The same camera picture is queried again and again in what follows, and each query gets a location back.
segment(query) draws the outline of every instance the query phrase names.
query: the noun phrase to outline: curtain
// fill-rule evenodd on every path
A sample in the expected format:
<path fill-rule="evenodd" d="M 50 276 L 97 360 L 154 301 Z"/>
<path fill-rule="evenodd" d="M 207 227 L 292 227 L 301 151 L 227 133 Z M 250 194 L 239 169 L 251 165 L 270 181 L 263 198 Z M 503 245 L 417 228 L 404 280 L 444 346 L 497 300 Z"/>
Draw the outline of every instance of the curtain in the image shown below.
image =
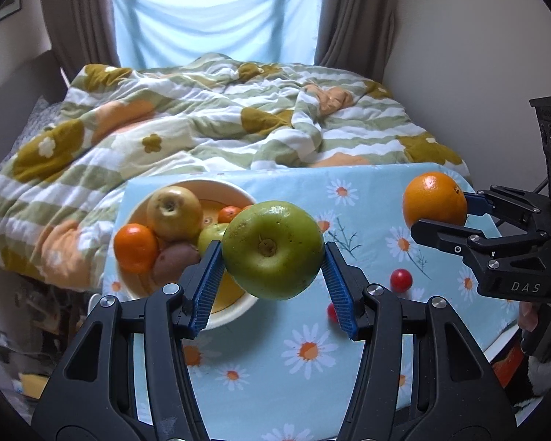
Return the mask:
<path fill-rule="evenodd" d="M 123 66 L 181 66 L 209 52 L 314 64 L 322 0 L 113 1 Z"/>
<path fill-rule="evenodd" d="M 397 0 L 323 0 L 316 63 L 381 81 Z"/>
<path fill-rule="evenodd" d="M 112 0 L 41 0 L 53 52 L 68 79 L 89 63 L 120 66 Z"/>

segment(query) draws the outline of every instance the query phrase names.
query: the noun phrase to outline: blue gripper pad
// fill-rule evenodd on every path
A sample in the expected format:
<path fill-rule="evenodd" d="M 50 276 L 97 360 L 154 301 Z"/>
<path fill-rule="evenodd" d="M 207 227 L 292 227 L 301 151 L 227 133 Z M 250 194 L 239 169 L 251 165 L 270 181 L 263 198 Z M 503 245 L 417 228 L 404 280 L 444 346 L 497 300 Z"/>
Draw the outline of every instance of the blue gripper pad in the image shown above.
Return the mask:
<path fill-rule="evenodd" d="M 339 325 L 351 340 L 357 339 L 357 323 L 355 305 L 343 272 L 348 265 L 342 258 L 336 245 L 329 242 L 324 247 L 323 276 L 327 284 L 328 293 L 335 307 Z"/>
<path fill-rule="evenodd" d="M 204 269 L 204 273 L 192 299 L 192 317 L 188 324 L 195 336 L 208 323 L 210 311 L 215 302 L 220 281 L 223 278 L 224 262 L 220 242 L 210 243 L 206 253 L 204 253 L 204 258 L 198 265 L 198 269 L 201 268 Z"/>

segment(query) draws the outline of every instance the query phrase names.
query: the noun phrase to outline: light blue tablecloth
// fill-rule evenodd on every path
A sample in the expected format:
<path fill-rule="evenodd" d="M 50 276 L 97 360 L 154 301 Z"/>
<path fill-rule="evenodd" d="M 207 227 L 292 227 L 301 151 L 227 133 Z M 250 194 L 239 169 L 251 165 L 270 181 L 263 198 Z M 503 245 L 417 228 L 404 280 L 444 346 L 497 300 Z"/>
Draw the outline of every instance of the light blue tablecloth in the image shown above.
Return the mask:
<path fill-rule="evenodd" d="M 448 299 L 486 349 L 516 319 L 516 303 L 480 297 L 473 273 L 459 257 L 419 247 L 410 238 L 401 209 L 404 188 L 429 171 L 448 172 L 462 189 L 471 191 L 459 174 L 434 164 L 138 178 L 127 187 L 117 225 L 153 190 L 200 177 L 230 181 L 258 201 L 290 201 L 319 221 L 325 239 L 335 240 L 345 260 L 359 266 L 369 281 L 389 287 L 392 271 L 404 268 L 414 278 L 410 298 L 426 302 L 441 295 Z M 488 237 L 499 236 L 489 216 L 470 216 L 468 225 Z M 124 300 L 117 280 L 110 251 L 103 291 Z M 260 300 L 241 318 L 204 331 L 189 343 L 191 350 L 201 354 L 200 365 L 192 366 L 190 375 L 211 438 L 310 441 L 336 435 L 353 391 L 363 344 L 349 341 L 328 320 L 329 302 L 319 275 L 294 299 Z M 142 338 L 135 351 L 139 418 L 150 423 Z M 410 401 L 411 363 L 412 340 L 405 337 L 399 407 Z"/>

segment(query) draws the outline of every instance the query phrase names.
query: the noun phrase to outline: potato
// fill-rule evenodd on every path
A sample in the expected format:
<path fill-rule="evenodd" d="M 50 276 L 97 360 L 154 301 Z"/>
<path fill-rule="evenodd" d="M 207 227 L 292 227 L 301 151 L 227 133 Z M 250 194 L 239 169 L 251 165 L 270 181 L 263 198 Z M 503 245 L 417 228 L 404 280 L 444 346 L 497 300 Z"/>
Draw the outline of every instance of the potato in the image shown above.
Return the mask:
<path fill-rule="evenodd" d="M 164 248 L 153 266 L 151 278 L 160 287 L 166 283 L 178 283 L 185 268 L 200 262 L 200 254 L 194 245 L 178 242 Z"/>

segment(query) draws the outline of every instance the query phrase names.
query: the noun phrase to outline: screw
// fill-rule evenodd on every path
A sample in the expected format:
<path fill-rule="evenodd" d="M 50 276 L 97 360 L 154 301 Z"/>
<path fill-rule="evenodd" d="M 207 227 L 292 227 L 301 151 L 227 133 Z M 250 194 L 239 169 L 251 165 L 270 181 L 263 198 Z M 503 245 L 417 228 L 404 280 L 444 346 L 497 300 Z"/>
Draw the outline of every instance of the screw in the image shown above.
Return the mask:
<path fill-rule="evenodd" d="M 447 306 L 447 300 L 442 297 L 433 297 L 431 303 L 434 308 L 445 308 Z"/>
<path fill-rule="evenodd" d="M 176 283 L 168 283 L 163 287 L 163 293 L 166 295 L 174 295 L 180 291 L 180 286 Z"/>
<path fill-rule="evenodd" d="M 100 299 L 100 306 L 103 306 L 104 308 L 113 306 L 115 304 L 116 298 L 112 295 L 106 295 L 105 297 L 102 297 Z"/>
<path fill-rule="evenodd" d="M 367 293 L 369 293 L 372 297 L 379 297 L 383 294 L 383 287 L 382 285 L 376 285 L 373 283 L 372 285 L 368 285 Z"/>

